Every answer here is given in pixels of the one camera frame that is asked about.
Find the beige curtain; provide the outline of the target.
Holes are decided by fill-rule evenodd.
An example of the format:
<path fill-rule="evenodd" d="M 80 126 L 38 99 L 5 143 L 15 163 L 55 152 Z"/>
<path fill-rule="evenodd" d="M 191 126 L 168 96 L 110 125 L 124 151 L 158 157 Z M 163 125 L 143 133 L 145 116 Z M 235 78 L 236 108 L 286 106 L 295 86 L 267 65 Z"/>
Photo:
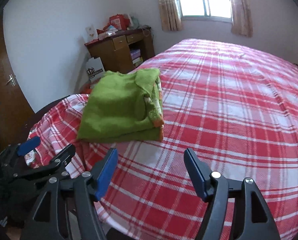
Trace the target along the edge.
<path fill-rule="evenodd" d="M 253 23 L 249 0 L 231 0 L 232 28 L 235 35 L 251 38 L 253 36 Z"/>
<path fill-rule="evenodd" d="M 163 31 L 181 31 L 182 21 L 177 0 L 158 0 Z"/>

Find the red white plaid bedsheet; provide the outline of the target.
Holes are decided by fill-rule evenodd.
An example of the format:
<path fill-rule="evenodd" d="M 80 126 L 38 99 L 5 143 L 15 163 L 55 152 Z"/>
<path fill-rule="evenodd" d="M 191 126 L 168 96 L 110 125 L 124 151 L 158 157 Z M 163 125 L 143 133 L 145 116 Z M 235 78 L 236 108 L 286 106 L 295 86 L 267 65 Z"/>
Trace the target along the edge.
<path fill-rule="evenodd" d="M 183 153 L 225 177 L 251 177 L 282 239 L 298 233 L 298 66 L 235 44 L 187 39 L 142 65 L 159 68 L 162 142 L 116 144 L 119 162 L 95 204 L 100 220 L 134 239 L 193 239 L 206 205 Z"/>

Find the white paper shopping bag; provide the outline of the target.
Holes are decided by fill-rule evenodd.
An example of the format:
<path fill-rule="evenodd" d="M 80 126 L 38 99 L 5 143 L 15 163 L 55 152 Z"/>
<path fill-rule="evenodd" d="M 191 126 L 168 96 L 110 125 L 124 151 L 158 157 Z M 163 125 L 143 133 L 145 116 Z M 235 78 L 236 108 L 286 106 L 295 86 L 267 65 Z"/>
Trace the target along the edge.
<path fill-rule="evenodd" d="M 91 58 L 86 62 L 86 71 L 90 82 L 95 82 L 96 80 L 103 77 L 105 73 L 104 66 L 102 64 L 101 58 Z"/>

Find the white card box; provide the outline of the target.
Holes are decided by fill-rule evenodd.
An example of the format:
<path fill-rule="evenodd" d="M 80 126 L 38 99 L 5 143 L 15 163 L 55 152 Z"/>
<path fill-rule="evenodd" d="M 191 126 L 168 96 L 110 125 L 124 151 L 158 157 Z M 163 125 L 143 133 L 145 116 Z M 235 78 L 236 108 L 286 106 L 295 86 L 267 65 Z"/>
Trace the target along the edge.
<path fill-rule="evenodd" d="M 98 39 L 97 31 L 93 25 L 86 27 L 86 32 L 88 42 Z"/>

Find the stacked boxes in desk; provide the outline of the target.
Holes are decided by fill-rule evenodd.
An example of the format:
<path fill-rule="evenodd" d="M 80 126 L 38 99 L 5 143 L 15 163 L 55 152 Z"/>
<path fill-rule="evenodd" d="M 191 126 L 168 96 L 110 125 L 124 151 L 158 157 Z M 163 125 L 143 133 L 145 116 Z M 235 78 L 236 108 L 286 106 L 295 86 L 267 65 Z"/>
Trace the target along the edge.
<path fill-rule="evenodd" d="M 132 58 L 132 63 L 135 67 L 138 67 L 143 63 L 144 60 L 141 56 L 140 49 L 131 50 L 130 55 L 131 55 L 131 58 Z"/>

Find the brown wooden door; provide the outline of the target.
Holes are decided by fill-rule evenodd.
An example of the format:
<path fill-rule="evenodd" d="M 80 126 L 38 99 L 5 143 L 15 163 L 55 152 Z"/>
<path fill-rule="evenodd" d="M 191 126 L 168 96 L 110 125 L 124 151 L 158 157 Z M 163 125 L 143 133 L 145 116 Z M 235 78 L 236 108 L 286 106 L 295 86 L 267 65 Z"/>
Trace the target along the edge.
<path fill-rule="evenodd" d="M 0 150 L 22 141 L 22 130 L 33 114 L 10 64 L 0 14 Z"/>

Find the red gift bag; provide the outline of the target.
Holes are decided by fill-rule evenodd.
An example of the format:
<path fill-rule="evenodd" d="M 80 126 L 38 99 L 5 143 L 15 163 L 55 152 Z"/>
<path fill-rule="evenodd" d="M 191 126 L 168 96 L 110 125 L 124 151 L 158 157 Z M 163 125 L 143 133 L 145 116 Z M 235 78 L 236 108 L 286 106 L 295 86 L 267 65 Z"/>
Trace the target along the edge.
<path fill-rule="evenodd" d="M 110 16 L 109 22 L 118 30 L 127 30 L 129 26 L 129 19 L 125 18 L 123 14 Z"/>

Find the green orange striped knit sweater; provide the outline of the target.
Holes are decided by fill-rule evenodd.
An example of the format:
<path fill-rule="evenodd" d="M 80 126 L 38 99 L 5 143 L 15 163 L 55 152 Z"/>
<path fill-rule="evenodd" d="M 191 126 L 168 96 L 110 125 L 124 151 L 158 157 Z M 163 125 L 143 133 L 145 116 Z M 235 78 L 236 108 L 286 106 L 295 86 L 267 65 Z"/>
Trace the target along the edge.
<path fill-rule="evenodd" d="M 77 139 L 111 143 L 163 138 L 160 70 L 107 71 L 88 97 Z"/>

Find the right beige curtain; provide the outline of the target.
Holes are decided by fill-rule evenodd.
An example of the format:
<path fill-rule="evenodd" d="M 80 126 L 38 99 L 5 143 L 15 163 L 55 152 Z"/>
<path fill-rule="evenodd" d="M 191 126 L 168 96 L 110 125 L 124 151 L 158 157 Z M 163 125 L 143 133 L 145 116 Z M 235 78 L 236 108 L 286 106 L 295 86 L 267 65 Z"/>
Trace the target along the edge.
<path fill-rule="evenodd" d="M 235 35 L 251 38 L 253 36 L 253 23 L 249 0 L 231 0 L 232 28 Z"/>

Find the brown wooden desk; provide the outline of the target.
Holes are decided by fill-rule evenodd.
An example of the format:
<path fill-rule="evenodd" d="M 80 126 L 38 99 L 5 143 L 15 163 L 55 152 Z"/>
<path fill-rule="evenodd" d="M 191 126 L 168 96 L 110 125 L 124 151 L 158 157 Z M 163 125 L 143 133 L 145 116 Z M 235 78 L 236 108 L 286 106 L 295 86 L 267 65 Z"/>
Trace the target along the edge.
<path fill-rule="evenodd" d="M 155 56 L 151 27 L 118 31 L 103 40 L 84 44 L 93 58 L 100 58 L 106 71 L 123 74 L 134 70 L 131 51 L 140 50 L 140 57 L 146 61 Z"/>

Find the left beige curtain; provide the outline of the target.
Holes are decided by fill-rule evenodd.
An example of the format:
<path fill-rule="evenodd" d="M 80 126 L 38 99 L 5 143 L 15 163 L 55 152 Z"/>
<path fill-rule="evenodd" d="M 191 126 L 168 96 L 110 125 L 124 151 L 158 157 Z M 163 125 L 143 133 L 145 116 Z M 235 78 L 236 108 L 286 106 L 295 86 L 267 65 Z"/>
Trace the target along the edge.
<path fill-rule="evenodd" d="M 177 0 L 158 0 L 163 31 L 181 31 L 182 21 Z"/>

